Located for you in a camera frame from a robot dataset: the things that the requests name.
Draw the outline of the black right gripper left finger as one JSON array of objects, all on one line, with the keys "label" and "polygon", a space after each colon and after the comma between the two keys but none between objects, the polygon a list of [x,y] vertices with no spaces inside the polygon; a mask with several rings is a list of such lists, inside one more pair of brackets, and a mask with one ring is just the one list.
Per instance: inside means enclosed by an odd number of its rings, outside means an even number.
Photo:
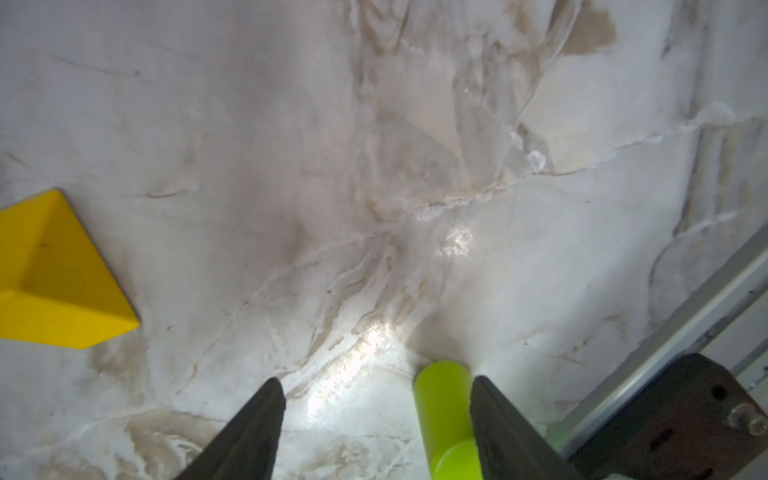
[{"label": "black right gripper left finger", "polygon": [[178,477],[270,480],[285,409],[282,385],[272,377]]}]

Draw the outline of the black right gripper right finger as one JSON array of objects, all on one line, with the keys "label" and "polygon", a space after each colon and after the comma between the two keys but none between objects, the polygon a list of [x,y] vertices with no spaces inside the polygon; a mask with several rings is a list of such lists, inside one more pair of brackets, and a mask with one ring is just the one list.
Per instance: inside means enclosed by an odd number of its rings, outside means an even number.
[{"label": "black right gripper right finger", "polygon": [[486,376],[473,380],[470,415],[485,479],[581,477]]}]

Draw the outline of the lime green wood cylinder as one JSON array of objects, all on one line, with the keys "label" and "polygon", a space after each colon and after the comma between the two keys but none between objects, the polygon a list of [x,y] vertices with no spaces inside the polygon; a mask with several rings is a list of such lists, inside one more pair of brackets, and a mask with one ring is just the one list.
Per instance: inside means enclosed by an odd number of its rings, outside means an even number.
[{"label": "lime green wood cylinder", "polygon": [[414,401],[433,479],[482,477],[470,417],[472,382],[471,372],[453,361],[428,365],[414,381]]}]

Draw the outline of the yellow rectangular wood block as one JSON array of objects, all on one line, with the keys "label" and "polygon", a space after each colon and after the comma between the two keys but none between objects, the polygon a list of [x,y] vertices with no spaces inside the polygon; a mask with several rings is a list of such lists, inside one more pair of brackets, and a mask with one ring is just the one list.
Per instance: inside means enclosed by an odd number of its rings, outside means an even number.
[{"label": "yellow rectangular wood block", "polygon": [[140,320],[64,193],[1,210],[1,337],[86,349]]}]

